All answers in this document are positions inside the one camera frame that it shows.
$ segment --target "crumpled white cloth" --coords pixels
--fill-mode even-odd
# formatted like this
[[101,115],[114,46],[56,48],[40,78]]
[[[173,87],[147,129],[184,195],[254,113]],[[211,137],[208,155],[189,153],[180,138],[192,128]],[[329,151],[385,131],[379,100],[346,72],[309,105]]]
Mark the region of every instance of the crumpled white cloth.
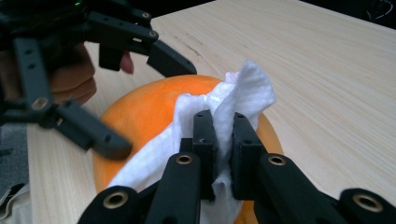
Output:
[[253,61],[245,61],[240,72],[229,72],[225,80],[205,95],[182,94],[177,98],[173,122],[150,140],[114,176],[109,187],[125,186],[141,191],[161,179],[165,165],[178,153],[181,138],[192,138],[193,115],[210,109],[219,142],[219,176],[212,187],[214,202],[201,202],[201,223],[233,223],[242,202],[233,198],[230,158],[234,112],[245,115],[254,129],[260,113],[276,101],[270,79]]

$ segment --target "gray carpet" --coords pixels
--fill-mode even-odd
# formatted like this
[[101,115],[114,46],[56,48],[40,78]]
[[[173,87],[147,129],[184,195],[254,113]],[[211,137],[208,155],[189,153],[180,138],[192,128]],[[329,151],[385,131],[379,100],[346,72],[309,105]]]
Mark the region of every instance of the gray carpet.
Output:
[[0,197],[7,189],[29,182],[26,125],[5,124],[0,132]]

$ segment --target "table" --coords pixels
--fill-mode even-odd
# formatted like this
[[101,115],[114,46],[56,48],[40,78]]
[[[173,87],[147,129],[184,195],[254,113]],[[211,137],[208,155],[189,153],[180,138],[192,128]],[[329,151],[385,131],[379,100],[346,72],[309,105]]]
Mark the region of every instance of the table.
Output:
[[[246,59],[272,80],[264,114],[285,154],[338,198],[364,188],[396,204],[396,31],[296,0],[218,0],[152,21],[199,74],[221,77]],[[97,62],[97,46],[87,44]],[[133,55],[134,75],[97,68],[95,116],[162,78]],[[76,223],[95,196],[91,153],[54,130],[28,127],[35,223]]]

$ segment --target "human hand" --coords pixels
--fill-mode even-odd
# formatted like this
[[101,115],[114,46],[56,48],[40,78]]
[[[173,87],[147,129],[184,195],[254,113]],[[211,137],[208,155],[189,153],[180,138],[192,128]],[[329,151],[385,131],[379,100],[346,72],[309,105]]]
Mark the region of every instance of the human hand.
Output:
[[[134,64],[129,52],[124,52],[120,68],[127,74],[134,72]],[[89,53],[83,44],[73,48],[71,63],[57,68],[49,74],[49,85],[54,103],[73,98],[80,104],[86,103],[96,93],[93,79],[94,68]],[[5,98],[8,100],[21,97],[21,83],[15,57],[10,52],[0,52],[0,78]]]

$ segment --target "orange round object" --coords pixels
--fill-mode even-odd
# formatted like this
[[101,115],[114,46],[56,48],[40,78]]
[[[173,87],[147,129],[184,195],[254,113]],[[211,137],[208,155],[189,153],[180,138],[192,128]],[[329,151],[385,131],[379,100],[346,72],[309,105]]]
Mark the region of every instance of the orange round object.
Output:
[[[128,139],[133,148],[131,155],[123,161],[109,160],[93,152],[96,190],[104,190],[126,162],[172,122],[175,103],[180,94],[207,94],[219,82],[221,80],[217,78],[200,75],[169,77],[130,91],[110,106],[102,116],[102,121]],[[269,152],[282,154],[274,128],[263,114],[259,116],[257,134]],[[251,206],[251,203],[244,203],[235,223],[252,223],[250,220],[255,220]]]

